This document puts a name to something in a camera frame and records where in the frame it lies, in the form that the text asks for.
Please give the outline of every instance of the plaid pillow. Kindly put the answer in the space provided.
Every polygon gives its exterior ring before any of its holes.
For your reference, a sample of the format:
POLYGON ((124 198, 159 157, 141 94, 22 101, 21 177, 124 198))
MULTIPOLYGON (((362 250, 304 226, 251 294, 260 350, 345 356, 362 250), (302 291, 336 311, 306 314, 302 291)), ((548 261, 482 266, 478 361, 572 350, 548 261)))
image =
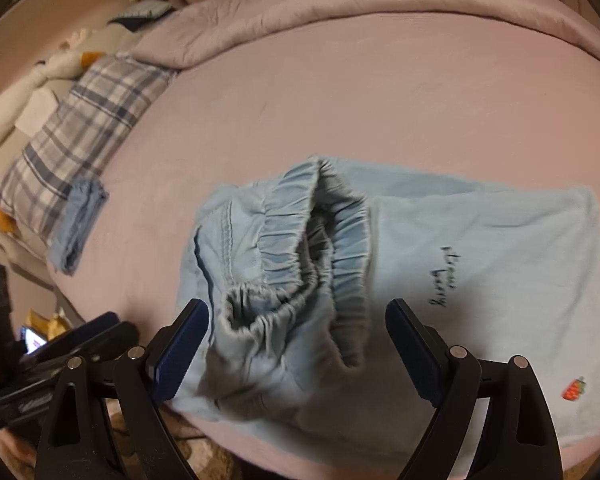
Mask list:
POLYGON ((102 174, 175 74, 127 56, 97 60, 0 182, 0 209, 49 245, 74 180, 102 174))

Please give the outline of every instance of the pink blanket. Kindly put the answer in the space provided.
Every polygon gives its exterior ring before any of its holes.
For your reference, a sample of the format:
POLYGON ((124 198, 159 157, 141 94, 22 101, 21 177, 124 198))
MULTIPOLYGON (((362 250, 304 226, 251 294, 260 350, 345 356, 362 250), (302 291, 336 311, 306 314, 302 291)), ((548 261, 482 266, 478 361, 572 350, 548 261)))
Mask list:
MULTIPOLYGON (((173 319, 180 256, 211 190, 315 152, 518 187, 587 184, 600 201, 600 32, 556 0, 211 0, 136 54, 192 68, 106 169, 109 203, 76 275, 56 280, 86 317, 115 310, 144 338, 173 319)), ((346 451, 348 466, 325 466, 198 423, 290 478, 399 469, 360 470, 346 451)), ((564 450, 564 465, 599 446, 564 450)))

